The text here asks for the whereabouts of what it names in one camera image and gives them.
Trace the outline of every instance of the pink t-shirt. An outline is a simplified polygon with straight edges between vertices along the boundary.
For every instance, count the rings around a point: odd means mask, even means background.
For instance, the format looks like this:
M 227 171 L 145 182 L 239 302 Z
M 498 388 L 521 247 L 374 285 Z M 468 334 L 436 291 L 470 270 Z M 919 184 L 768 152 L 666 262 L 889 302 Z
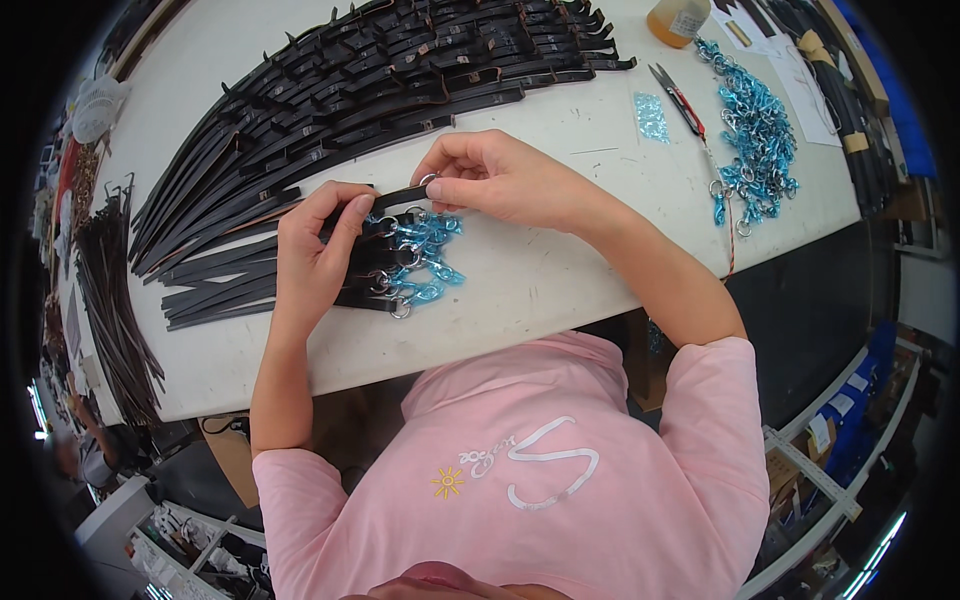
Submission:
M 567 331 L 425 372 L 348 498 L 301 449 L 253 461 L 277 598 L 366 593 L 423 561 L 575 600 L 731 598 L 769 483 L 753 346 L 680 349 L 660 435 L 612 343 Z

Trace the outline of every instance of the metal chain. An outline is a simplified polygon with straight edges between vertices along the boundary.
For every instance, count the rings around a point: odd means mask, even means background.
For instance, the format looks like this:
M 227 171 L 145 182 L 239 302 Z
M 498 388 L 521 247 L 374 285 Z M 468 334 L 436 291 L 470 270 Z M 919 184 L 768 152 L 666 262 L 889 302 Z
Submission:
M 720 177 L 724 187 L 734 190 L 746 203 L 735 228 L 747 237 L 752 225 L 762 222 L 763 217 L 780 215 L 782 197 L 796 197 L 800 186 L 789 176 L 789 167 L 794 161 L 797 139 L 783 102 L 764 82 L 733 57 L 723 55 L 715 41 L 696 37 L 694 42 L 697 56 L 724 78 L 718 90 L 725 106 L 720 117 L 732 132 L 721 132 L 720 137 L 734 146 L 739 156 L 730 166 L 720 168 Z M 724 191 L 711 190 L 716 201 L 714 222 L 718 226 L 725 221 Z

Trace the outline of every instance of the orange liquid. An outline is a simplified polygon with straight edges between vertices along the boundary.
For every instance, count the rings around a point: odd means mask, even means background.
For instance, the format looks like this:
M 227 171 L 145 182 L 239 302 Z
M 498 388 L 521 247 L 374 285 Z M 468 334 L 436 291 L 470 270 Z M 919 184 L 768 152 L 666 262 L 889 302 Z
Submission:
M 693 40 L 692 37 L 678 36 L 669 29 L 669 25 L 663 25 L 653 11 L 647 13 L 647 27 L 653 32 L 654 36 L 668 46 L 674 48 L 683 48 Z

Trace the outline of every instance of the plastic bottle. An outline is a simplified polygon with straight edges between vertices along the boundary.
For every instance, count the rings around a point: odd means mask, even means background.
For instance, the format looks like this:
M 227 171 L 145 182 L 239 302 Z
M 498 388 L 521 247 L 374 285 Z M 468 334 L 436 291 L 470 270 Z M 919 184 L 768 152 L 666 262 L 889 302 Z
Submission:
M 663 43 L 683 48 L 710 16 L 710 0 L 660 0 L 647 13 L 647 27 Z

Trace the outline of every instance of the white printed logo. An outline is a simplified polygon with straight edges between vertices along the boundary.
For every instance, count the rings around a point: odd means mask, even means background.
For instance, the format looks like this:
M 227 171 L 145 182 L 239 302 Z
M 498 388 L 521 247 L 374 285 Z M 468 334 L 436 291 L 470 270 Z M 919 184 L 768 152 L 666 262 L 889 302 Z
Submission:
M 490 469 L 493 467 L 493 463 L 496 459 L 496 454 L 503 449 L 504 447 L 511 446 L 510 450 L 507 452 L 507 457 L 514 461 L 534 461 L 534 462 L 548 462 L 548 461 L 557 461 L 564 458 L 572 458 L 575 456 L 589 456 L 590 464 L 587 466 L 587 470 L 583 472 L 576 481 L 574 481 L 568 488 L 563 490 L 560 493 L 554 494 L 542 502 L 524 502 L 516 495 L 516 484 L 510 484 L 507 487 L 507 497 L 510 499 L 510 502 L 519 508 L 522 511 L 539 511 L 545 508 L 553 506 L 560 501 L 561 498 L 566 498 L 567 496 L 572 495 L 574 492 L 579 490 L 587 480 L 593 475 L 593 472 L 597 468 L 597 464 L 600 462 L 600 454 L 592 448 L 575 448 L 572 450 L 561 450 L 559 452 L 546 452 L 544 454 L 533 454 L 533 453 L 523 453 L 521 450 L 535 444 L 537 440 L 553 431 L 561 424 L 570 421 L 571 423 L 576 423 L 577 420 L 573 417 L 558 417 L 546 425 L 533 432 L 522 440 L 519 444 L 514 441 L 515 436 L 510 436 L 509 438 L 503 440 L 499 444 L 495 445 L 489 451 L 477 451 L 471 450 L 470 452 L 461 452 L 460 453 L 460 464 L 464 463 L 474 463 L 473 468 L 470 470 L 470 476 L 474 479 L 480 479 L 486 475 Z

